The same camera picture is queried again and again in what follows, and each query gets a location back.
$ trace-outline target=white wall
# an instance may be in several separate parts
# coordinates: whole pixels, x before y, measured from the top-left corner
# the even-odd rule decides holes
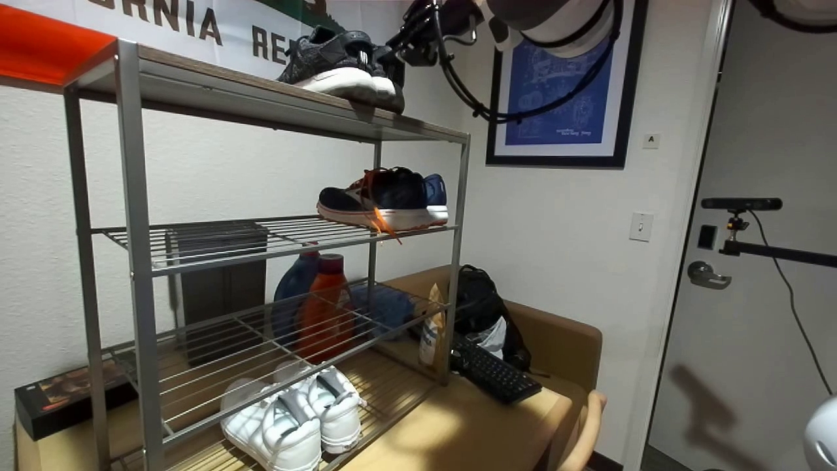
[[[837,254],[835,78],[835,35],[792,35],[749,2],[734,8],[704,193],[781,196],[781,212],[760,216],[775,246]],[[696,216],[696,225],[724,229],[724,221],[724,212]],[[756,222],[741,240],[760,243]],[[805,468],[802,426],[827,394],[776,267],[767,256],[694,251],[691,259],[733,276],[733,285],[679,288],[652,445],[691,468]],[[837,273],[794,263],[781,267],[835,388]],[[712,439],[696,439],[694,418],[704,418]]]
[[[637,465],[645,437],[661,335],[675,294],[677,254],[704,141],[709,83],[713,78],[713,51],[705,35],[719,2],[652,0],[626,171],[484,168],[484,124],[457,108],[435,70],[411,70],[407,114],[443,127],[466,124],[473,131],[466,263],[486,267],[507,298],[601,328],[601,390],[609,394],[601,454],[626,464],[626,468]],[[372,28],[372,23],[393,28],[406,2],[399,8],[384,2],[386,8],[382,8],[382,2],[367,0],[364,8],[346,8],[341,13],[337,8],[342,6],[334,2],[337,18],[360,21],[364,28]],[[466,52],[460,65],[469,68],[470,83],[486,91],[488,51]],[[0,333],[4,349],[4,357],[0,357],[0,390],[4,399],[0,424],[10,424],[10,390],[25,379],[83,362],[83,335],[57,99],[7,89],[3,89],[0,99],[0,150],[7,165],[14,165],[3,172],[0,201],[3,216],[14,216],[0,254],[3,267],[10,267],[0,278],[4,294],[0,312],[7,320]],[[113,157],[113,114],[99,108],[92,114],[93,129],[99,127],[92,136],[92,154]],[[206,136],[195,136],[194,120],[154,116],[151,124],[151,134],[178,129],[189,136],[160,136],[160,150],[178,150],[160,154],[178,182],[164,182],[158,192],[173,199],[163,208],[181,216],[202,205],[194,192],[181,193],[181,189],[192,187],[195,165],[218,168],[227,163],[226,154],[241,154],[245,163],[260,165],[256,172],[265,172],[261,165],[267,168],[267,163],[261,161],[267,157],[288,163],[286,157],[303,153],[307,161],[325,163],[326,154],[346,153],[346,148],[316,153],[318,148],[299,140],[288,141],[283,134],[245,131],[237,136],[227,129],[215,129],[209,141],[202,141]],[[660,134],[660,150],[643,150],[643,134]],[[311,178],[307,183],[314,187],[321,183],[318,178],[331,183],[348,182],[352,171],[364,168],[360,150],[348,150],[356,161],[326,176],[316,171],[299,172]],[[116,168],[99,163],[93,172],[99,171],[99,182],[109,189]],[[261,178],[265,189],[260,187],[256,210],[226,199],[211,199],[211,205],[218,205],[218,212],[269,210],[267,201],[279,201],[279,193],[275,193],[279,189],[267,176]],[[104,208],[117,208],[116,201],[117,193],[97,196],[97,205]],[[627,240],[634,212],[652,212],[656,218],[652,243]],[[413,264],[430,263],[419,251],[411,254],[416,254]],[[109,263],[116,267],[106,267],[109,290],[101,306],[122,310],[122,263],[117,251],[106,259],[116,259]],[[104,320],[104,325],[113,329],[109,339],[131,333],[122,312],[116,320]],[[0,443],[0,468],[7,468],[7,426],[0,429]]]
[[[600,388],[609,396],[600,450],[637,468],[673,310],[679,246],[704,145],[722,0],[652,0],[626,171],[486,168],[473,131],[466,259],[499,294],[605,333]],[[488,51],[469,56],[484,98]],[[660,150],[643,136],[660,134]],[[627,240],[634,212],[653,216],[652,243]]]

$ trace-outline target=bag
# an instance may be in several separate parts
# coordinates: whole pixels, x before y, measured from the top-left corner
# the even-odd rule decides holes
[[[505,320],[505,339],[501,339],[501,358],[522,371],[532,366],[532,353],[522,342],[517,325],[509,320],[507,306],[501,303],[494,280],[473,267],[460,267],[460,284],[456,294],[456,340],[478,342],[484,335],[494,329],[499,320]]]

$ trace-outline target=black sneaker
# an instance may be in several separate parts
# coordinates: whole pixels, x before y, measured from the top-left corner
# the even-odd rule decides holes
[[[427,208],[427,183],[406,168],[367,171],[351,189],[318,192],[316,212],[331,222],[373,229],[390,237],[445,225],[447,212]]]
[[[288,56],[279,76],[286,83],[390,111],[390,103],[398,103],[396,83],[376,73],[382,65],[373,64],[373,45],[364,32],[314,28],[311,36],[290,43]]]

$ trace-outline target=light switch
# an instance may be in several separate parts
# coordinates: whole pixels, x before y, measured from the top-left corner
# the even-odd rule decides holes
[[[627,233],[631,240],[648,243],[652,240],[652,231],[653,231],[653,216],[645,216],[645,212],[634,212],[631,216],[631,233]]]

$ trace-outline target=shelf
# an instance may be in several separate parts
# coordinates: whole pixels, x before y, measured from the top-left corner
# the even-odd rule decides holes
[[[144,108],[151,111],[352,141],[469,141],[466,134],[445,131],[380,108],[352,106],[341,98],[314,95],[144,45],[120,43],[117,48],[120,51],[113,51],[113,57],[139,57],[139,89]],[[82,98],[104,103],[116,103],[116,82],[113,61],[76,78]]]
[[[182,435],[206,429],[222,416],[271,396],[275,390],[308,378],[334,362],[356,357],[382,340],[398,339],[427,314],[427,302],[411,298],[413,318],[403,325],[382,325],[369,303],[337,310],[331,320],[299,329],[296,312],[307,298],[288,298],[260,310],[227,314],[195,328],[173,329],[158,339],[160,408],[164,445]],[[133,342],[106,349],[106,357],[137,384]],[[219,399],[235,379],[271,384],[249,404],[219,411]]]
[[[398,239],[445,231],[456,229],[440,225],[422,233],[403,233]],[[117,246],[129,248],[129,233],[122,229],[101,233]],[[194,273],[269,256],[288,256],[303,251],[307,243],[316,243],[321,251],[326,251],[393,239],[396,237],[373,233],[356,225],[337,225],[318,218],[167,225],[151,229],[148,233],[151,276],[160,278],[173,273]]]
[[[416,357],[413,340],[393,340],[380,342],[372,350],[342,358],[337,369],[356,384],[360,404],[360,443],[337,458],[325,458],[318,468],[341,468],[341,464],[351,460],[352,454],[364,450],[373,437],[390,429],[398,418],[413,411],[422,401],[430,399],[440,382],[407,366],[407,362],[398,357]],[[235,450],[219,433],[219,426],[195,435],[189,443],[181,443],[167,450],[167,464],[175,471],[205,471],[205,468],[260,468],[245,454]],[[113,471],[139,471],[144,468],[142,454],[131,454],[117,458]]]

